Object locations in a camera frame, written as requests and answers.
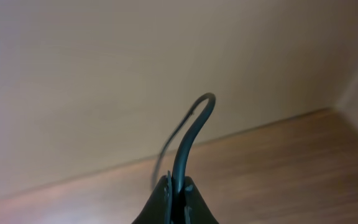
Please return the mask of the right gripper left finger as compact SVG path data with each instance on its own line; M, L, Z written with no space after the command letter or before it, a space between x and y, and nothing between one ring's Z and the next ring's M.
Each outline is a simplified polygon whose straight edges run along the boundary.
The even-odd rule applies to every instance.
M148 201L132 224L171 224L172 177L161 176Z

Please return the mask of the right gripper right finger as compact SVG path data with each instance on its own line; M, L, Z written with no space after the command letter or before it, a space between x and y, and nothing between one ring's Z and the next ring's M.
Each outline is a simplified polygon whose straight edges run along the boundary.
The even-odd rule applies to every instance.
M185 196L184 214L186 224L219 224L191 177L185 177L183 192Z

